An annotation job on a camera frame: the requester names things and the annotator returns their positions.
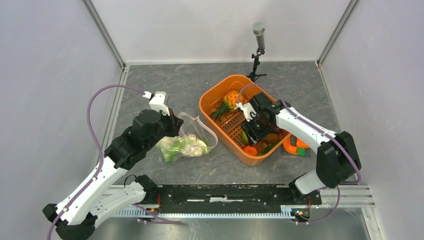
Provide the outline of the white toy cabbage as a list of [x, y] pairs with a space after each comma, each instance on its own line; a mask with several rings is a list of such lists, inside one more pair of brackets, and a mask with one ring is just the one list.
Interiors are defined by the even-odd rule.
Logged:
[[206, 143], [195, 134], [185, 135], [179, 141], [181, 143], [180, 152], [186, 157], [200, 157], [210, 152]]

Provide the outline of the clear dotted zip top bag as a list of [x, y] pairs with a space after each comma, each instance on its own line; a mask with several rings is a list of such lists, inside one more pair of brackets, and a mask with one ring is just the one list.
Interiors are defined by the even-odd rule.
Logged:
[[180, 112], [177, 117], [183, 120], [178, 136], [164, 137], [155, 145], [165, 163], [169, 164], [183, 157], [197, 158], [216, 147], [219, 142], [217, 134], [199, 116], [193, 117]]

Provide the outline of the yellow green toy mango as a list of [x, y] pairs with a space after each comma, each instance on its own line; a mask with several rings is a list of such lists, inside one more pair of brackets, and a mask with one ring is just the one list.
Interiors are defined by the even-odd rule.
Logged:
[[249, 139], [248, 139], [248, 137], [247, 137], [246, 133], [245, 133], [243, 130], [241, 130], [241, 131], [240, 131], [240, 138], [241, 138], [241, 142], [242, 142], [244, 145], [249, 145], [249, 144], [250, 144], [250, 143], [249, 143]]

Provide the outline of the green toy lettuce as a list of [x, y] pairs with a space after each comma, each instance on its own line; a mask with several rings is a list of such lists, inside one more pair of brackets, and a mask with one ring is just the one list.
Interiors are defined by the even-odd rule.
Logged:
[[155, 145], [162, 153], [162, 158], [165, 163], [173, 162], [185, 146], [184, 138], [181, 136], [164, 137]]

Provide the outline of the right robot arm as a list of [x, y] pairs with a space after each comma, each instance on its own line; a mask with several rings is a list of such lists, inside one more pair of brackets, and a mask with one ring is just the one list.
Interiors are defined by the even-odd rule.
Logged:
[[290, 183], [289, 199], [302, 204], [309, 193], [323, 188], [335, 188], [353, 175], [360, 175], [361, 162], [353, 136], [328, 130], [300, 114], [289, 103], [272, 101], [263, 92], [248, 103], [236, 103], [245, 120], [241, 127], [248, 141], [255, 144], [276, 129], [285, 130], [303, 141], [316, 155], [316, 167]]

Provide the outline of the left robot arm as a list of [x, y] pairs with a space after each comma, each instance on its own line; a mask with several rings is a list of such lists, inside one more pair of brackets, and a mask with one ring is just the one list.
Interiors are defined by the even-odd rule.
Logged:
[[177, 137], [184, 121], [171, 111], [168, 115], [143, 110], [104, 151], [92, 173], [60, 203], [47, 204], [43, 214], [62, 240], [87, 240], [106, 219], [129, 205], [153, 203], [157, 185], [146, 175], [105, 199], [101, 196], [164, 137]]

